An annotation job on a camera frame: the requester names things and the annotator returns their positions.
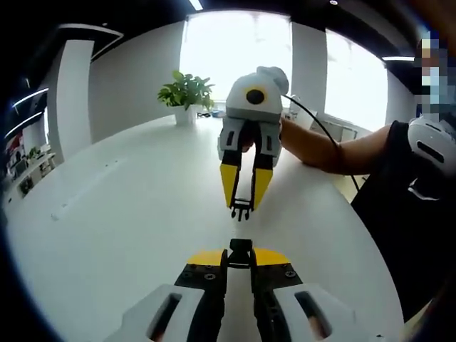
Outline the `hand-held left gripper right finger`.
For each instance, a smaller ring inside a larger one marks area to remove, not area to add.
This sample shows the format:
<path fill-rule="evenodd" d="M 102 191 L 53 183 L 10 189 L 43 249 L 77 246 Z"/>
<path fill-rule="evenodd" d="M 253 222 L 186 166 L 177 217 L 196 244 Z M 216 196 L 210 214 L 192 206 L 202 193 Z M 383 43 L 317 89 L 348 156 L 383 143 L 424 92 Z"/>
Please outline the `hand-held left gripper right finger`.
<path fill-rule="evenodd" d="M 305 284 L 283 254 L 252 248 L 250 271 L 262 341 L 360 341 L 354 311 L 317 285 Z"/>

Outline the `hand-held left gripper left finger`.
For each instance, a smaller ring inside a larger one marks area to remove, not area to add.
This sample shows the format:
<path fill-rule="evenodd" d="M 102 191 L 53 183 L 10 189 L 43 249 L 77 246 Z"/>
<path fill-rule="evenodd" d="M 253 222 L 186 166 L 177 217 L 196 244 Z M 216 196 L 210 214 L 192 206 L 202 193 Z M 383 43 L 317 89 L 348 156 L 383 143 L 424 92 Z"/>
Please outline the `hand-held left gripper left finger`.
<path fill-rule="evenodd" d="M 129 308 L 106 341 L 216 341 L 227 292 L 226 249 L 191 256 L 173 284 Z"/>

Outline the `person's right hand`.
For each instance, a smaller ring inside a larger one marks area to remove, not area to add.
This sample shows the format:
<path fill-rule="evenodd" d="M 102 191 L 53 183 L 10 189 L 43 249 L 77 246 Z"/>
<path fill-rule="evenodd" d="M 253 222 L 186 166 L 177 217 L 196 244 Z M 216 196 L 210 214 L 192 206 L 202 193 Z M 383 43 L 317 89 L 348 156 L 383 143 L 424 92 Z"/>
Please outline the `person's right hand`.
<path fill-rule="evenodd" d="M 297 157 L 301 149 L 301 144 L 303 142 L 303 138 L 305 137 L 306 130 L 286 118 L 281 118 L 280 129 L 282 147 Z M 249 131 L 242 138 L 242 152 L 247 152 L 253 144 L 253 133 Z"/>

